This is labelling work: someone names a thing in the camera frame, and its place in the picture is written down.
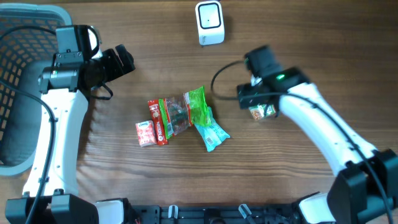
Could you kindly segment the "teal snack packet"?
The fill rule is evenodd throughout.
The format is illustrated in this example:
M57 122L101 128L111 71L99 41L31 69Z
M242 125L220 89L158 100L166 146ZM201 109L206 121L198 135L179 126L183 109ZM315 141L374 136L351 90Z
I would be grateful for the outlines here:
M195 124L195 127L205 143L207 152L212 152L231 136L215 121L211 107L208 107L208 110L211 124L209 126Z

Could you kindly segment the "red chocolate wafer bar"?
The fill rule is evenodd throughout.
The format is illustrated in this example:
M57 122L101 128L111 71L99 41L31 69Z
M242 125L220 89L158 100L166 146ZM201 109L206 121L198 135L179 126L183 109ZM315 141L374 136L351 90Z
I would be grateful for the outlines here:
M165 135L164 124L162 121L162 114L160 112L160 106L158 100L148 101L149 111L154 123L155 136L157 139L157 145L164 146L168 144L168 140Z

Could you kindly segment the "green gummy candy bag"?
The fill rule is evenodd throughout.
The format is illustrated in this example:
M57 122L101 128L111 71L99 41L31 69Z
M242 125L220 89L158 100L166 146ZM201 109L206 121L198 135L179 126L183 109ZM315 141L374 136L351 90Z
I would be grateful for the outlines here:
M166 139L176 136L195 124L211 124L210 109L205 99L205 86L182 95L159 99Z

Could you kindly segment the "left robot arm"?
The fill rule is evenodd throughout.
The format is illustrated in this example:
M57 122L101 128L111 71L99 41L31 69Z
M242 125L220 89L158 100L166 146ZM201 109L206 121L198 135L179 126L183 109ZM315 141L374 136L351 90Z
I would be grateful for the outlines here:
M32 170L21 198L6 202L10 223L135 223L139 216L126 198L95 203L78 196L76 162L81 126L91 92L134 70L123 45L100 50L88 25L55 30L58 50L39 77L42 107Z

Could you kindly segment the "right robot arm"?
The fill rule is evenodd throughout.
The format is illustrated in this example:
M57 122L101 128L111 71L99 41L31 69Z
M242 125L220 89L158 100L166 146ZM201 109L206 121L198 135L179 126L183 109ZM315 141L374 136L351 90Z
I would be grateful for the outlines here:
M283 69L267 45L244 56L254 83L237 87L239 106L274 105L316 145L335 180L301 200L306 223L367 223L397 208L397 154L379 151L351 128L297 67Z

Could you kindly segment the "small red tissue pack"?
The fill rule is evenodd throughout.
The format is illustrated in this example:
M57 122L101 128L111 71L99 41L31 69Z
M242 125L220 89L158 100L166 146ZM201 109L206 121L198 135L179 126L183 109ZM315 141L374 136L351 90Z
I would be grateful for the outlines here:
M136 123L136 130L140 147L157 144L154 124L151 120Z

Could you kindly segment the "cup noodles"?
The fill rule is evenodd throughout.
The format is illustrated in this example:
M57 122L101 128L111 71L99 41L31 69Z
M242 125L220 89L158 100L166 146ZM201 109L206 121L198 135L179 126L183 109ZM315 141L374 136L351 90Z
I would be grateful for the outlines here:
M272 104L252 106L249 107L249 111L254 120L265 119L276 113L275 107Z

